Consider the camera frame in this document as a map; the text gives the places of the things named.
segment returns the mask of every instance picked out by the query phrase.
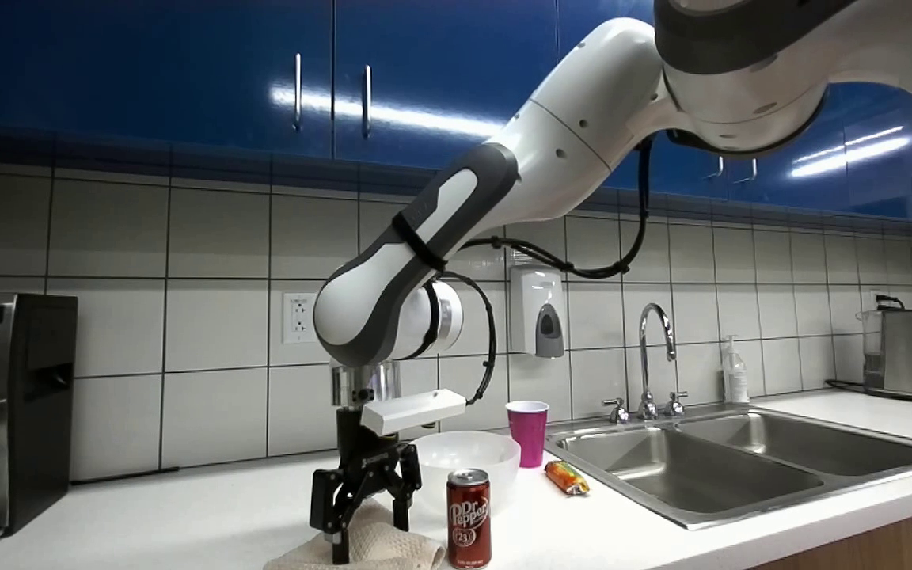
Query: plastic cup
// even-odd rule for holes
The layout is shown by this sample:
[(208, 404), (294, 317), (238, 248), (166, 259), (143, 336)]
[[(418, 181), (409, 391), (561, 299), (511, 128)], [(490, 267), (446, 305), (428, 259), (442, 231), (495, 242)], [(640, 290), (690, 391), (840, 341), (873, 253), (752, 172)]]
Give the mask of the plastic cup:
[(511, 432), (519, 443), (519, 468), (538, 468), (545, 463), (548, 407), (550, 404), (533, 398), (507, 402)]

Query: white countertop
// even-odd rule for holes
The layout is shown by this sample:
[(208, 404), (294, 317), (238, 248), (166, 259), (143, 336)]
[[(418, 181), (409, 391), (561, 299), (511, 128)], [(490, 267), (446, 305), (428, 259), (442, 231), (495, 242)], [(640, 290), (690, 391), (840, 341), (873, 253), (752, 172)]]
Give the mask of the white countertop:
[[(812, 391), (758, 404), (912, 436), (912, 402)], [(314, 534), (309, 472), (334, 466), (325, 453), (82, 484), (0, 541), (0, 570), (260, 570)], [(909, 516), (912, 476), (682, 530), (598, 482), (591, 497), (561, 497), (542, 468), (525, 468), (495, 516), (490, 568), (752, 568)], [(418, 516), (413, 531), (442, 538), (441, 522)]]

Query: wall socket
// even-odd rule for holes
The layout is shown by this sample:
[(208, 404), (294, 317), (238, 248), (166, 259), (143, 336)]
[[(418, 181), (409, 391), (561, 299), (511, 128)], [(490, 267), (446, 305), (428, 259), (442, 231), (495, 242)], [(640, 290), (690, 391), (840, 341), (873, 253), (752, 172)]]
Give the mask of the wall socket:
[(286, 344), (305, 344), (314, 340), (314, 294), (286, 294)]

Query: sink basin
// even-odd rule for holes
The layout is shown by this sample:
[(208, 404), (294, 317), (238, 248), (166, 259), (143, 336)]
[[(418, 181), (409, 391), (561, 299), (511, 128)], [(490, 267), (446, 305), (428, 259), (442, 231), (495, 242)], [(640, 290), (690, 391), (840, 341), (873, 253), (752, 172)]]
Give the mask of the sink basin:
[(548, 449), (688, 530), (912, 472), (907, 436), (761, 407), (553, 431)]
[(688, 422), (679, 431), (840, 477), (912, 468), (912, 439), (754, 407)]

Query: soda can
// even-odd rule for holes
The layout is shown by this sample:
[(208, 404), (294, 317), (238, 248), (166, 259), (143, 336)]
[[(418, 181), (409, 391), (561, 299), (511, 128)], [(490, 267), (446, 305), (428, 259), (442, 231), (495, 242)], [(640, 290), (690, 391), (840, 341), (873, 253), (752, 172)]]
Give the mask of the soda can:
[(490, 563), (490, 482), (486, 468), (453, 472), (446, 492), (451, 563)]

